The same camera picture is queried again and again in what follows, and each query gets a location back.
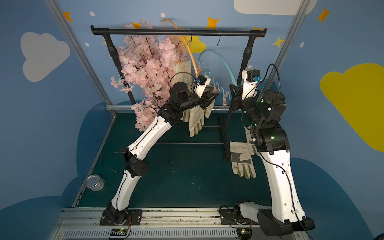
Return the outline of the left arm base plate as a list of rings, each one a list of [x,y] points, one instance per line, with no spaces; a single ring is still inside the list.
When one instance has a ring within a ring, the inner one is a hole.
[[[127,209],[122,212],[104,210],[100,226],[138,226],[141,223],[143,210]]]

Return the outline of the yellow clip hanger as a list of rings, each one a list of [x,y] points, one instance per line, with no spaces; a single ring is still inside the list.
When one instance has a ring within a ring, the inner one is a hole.
[[[170,23],[176,30],[184,30],[184,29],[180,29],[173,21],[171,21],[170,19],[167,19],[167,18],[162,19],[163,27],[165,27],[165,22]],[[195,71],[195,75],[198,76],[199,71],[198,71],[198,67],[197,67],[196,62],[195,62],[195,58],[194,58],[193,53],[192,53],[191,48],[190,48],[190,44],[184,36],[179,36],[179,38],[183,41],[183,43],[184,43],[184,45],[188,51],[188,54],[190,55],[191,62],[192,62],[192,65],[193,65],[193,68]]]

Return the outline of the black clothes rack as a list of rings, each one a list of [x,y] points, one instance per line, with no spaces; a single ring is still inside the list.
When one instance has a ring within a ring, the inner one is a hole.
[[[255,39],[265,37],[267,30],[249,30],[249,31],[236,31],[236,30],[171,30],[171,29],[152,29],[152,30],[138,30],[138,29],[110,29],[110,28],[95,28],[91,26],[91,31],[94,35],[100,35],[105,38],[108,51],[112,57],[116,68],[120,71],[122,65],[118,57],[118,51],[111,39],[111,35],[139,35],[139,36],[224,36],[224,37],[248,37],[248,43],[243,54],[241,69],[244,70],[250,57],[252,56],[253,45]],[[160,112],[166,117],[166,122],[175,124],[176,117],[180,117],[183,111],[192,109],[198,106],[199,97],[194,93],[194,88],[188,90],[187,84],[176,83],[175,87],[170,87],[171,98],[167,101],[166,106],[160,109]]]

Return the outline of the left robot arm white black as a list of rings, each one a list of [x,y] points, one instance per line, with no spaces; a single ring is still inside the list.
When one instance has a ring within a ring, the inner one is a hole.
[[[127,165],[115,196],[103,212],[103,221],[111,225],[124,224],[128,219],[127,209],[136,184],[149,169],[145,157],[150,149],[182,118],[184,111],[194,107],[204,110],[218,95],[208,84],[197,84],[194,92],[191,92],[187,84],[182,82],[175,83],[170,88],[170,97],[157,112],[153,122],[124,152]]]

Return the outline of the pink cherry blossom branch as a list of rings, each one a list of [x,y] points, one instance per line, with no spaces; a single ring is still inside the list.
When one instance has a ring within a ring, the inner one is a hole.
[[[144,132],[170,97],[174,67],[178,61],[188,61],[187,49],[179,36],[126,35],[118,54],[123,76],[119,80],[111,78],[111,84],[124,93],[136,86],[141,88],[145,97],[132,109],[136,129]]]

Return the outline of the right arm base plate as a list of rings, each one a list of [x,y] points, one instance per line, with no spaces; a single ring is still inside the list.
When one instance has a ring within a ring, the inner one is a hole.
[[[241,215],[240,208],[235,206],[234,208],[229,208],[227,206],[221,206],[218,209],[220,214],[220,220],[222,225],[258,225],[255,221],[246,219]]]

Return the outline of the cream glove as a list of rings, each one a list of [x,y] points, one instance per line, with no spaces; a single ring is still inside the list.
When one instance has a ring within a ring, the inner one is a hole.
[[[189,132],[190,138],[197,135],[204,125],[204,110],[200,106],[196,106],[190,110]]]
[[[230,142],[232,171],[239,177],[256,178],[257,174],[248,144]]]
[[[248,130],[246,127],[244,127],[244,129],[245,129],[245,135],[246,135],[246,139],[247,139],[247,145],[248,145],[248,148],[249,148],[251,155],[258,156],[259,154],[257,152],[256,146],[254,145],[250,130]]]
[[[210,117],[214,105],[215,105],[215,101],[213,101],[207,108],[204,109],[204,117],[206,119],[208,119]],[[183,117],[181,118],[181,120],[184,121],[185,123],[189,122],[191,111],[192,110],[185,110],[183,112]]]
[[[175,76],[173,78],[173,83],[184,82],[187,85],[190,84],[192,80],[192,77],[190,75],[192,73],[191,67],[191,61],[178,61],[178,63],[174,67]]]

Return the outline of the silver metal can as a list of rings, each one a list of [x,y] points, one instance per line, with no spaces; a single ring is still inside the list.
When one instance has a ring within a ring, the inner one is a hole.
[[[86,179],[86,188],[90,189],[93,192],[98,192],[102,190],[105,186],[105,180],[99,175],[90,175]]]

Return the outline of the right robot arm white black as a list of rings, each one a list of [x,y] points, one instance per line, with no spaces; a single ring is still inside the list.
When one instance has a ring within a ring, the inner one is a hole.
[[[306,215],[296,192],[288,135],[279,124],[286,109],[284,95],[272,89],[244,95],[244,88],[233,84],[230,90],[232,108],[241,110],[251,122],[251,141],[266,169],[272,199],[271,207],[243,202],[238,205],[239,214],[246,223],[259,224],[267,236],[313,230],[315,222]]]

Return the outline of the light blue clip hanger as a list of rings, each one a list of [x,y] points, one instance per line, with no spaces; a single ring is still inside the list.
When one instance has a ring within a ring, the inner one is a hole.
[[[221,40],[221,35],[219,35],[219,40],[217,42],[215,49],[206,48],[198,56],[198,63],[203,74],[211,78],[211,85],[214,84],[217,87],[217,93],[222,97],[222,107],[223,107],[223,94],[228,94],[227,97],[227,106],[232,100],[232,95],[228,87],[225,87],[225,84],[234,84],[237,85],[237,80],[235,78],[234,72],[230,67],[227,60],[219,53],[219,43]],[[213,67],[218,67],[217,70],[214,70],[213,73],[211,70],[210,60],[218,60],[218,63],[213,62]]]

